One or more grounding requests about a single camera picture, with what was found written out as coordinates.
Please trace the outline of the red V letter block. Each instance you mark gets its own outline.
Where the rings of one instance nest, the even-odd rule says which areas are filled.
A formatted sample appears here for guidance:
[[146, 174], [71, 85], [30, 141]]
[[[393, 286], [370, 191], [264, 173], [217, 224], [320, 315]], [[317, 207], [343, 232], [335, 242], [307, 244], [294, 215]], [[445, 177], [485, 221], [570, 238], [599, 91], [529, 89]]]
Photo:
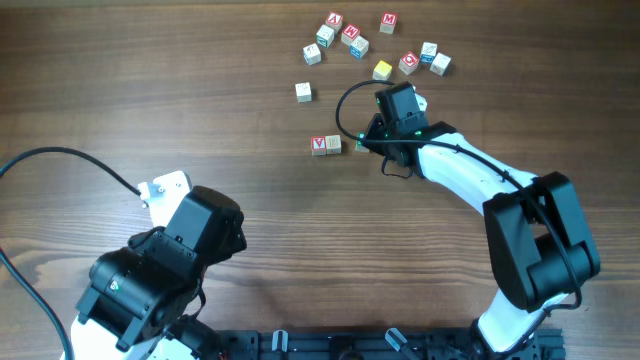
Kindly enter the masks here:
[[313, 136], [311, 138], [311, 154], [313, 156], [323, 156], [327, 154], [325, 136]]

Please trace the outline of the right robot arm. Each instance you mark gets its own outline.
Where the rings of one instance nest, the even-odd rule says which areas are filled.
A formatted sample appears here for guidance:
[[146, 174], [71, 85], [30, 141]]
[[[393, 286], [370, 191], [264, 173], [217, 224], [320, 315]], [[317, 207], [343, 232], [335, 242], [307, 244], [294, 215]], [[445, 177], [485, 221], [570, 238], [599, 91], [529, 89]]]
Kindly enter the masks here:
[[470, 145], [452, 126], [428, 123], [426, 102], [408, 83], [375, 94], [379, 111], [362, 134], [365, 147], [440, 184], [484, 219], [499, 287], [474, 329], [482, 356], [523, 349], [555, 310], [574, 310], [601, 261], [568, 177], [520, 171]]

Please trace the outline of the yellow K letter block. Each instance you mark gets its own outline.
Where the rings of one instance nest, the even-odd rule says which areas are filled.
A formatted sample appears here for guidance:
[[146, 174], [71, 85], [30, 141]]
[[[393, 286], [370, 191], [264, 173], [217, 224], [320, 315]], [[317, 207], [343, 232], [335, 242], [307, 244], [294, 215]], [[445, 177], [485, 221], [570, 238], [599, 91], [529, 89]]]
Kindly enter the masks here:
[[329, 135], [325, 137], [326, 154], [340, 154], [342, 152], [341, 137], [339, 135]]

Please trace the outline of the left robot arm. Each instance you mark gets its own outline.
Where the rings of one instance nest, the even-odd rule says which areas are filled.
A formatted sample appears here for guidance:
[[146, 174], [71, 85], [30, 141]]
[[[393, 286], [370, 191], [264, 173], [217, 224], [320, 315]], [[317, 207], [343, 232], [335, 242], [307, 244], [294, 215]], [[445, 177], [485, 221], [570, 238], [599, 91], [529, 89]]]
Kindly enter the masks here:
[[157, 207], [153, 228], [101, 255], [76, 304], [70, 349], [75, 359], [145, 359], [204, 296], [207, 269], [246, 249], [244, 214], [231, 198], [193, 187], [171, 210]]

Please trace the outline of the green E letter block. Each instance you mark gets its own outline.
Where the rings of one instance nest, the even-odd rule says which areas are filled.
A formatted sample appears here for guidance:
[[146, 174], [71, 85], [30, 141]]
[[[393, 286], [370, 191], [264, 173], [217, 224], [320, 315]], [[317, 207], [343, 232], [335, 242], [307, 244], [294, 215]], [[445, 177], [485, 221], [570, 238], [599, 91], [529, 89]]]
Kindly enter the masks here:
[[[365, 138], [365, 133], [364, 132], [359, 132], [358, 133], [358, 138], [360, 140], [364, 139]], [[369, 153], [370, 150], [367, 147], [365, 147], [360, 140], [356, 142], [355, 151], [356, 152]]]

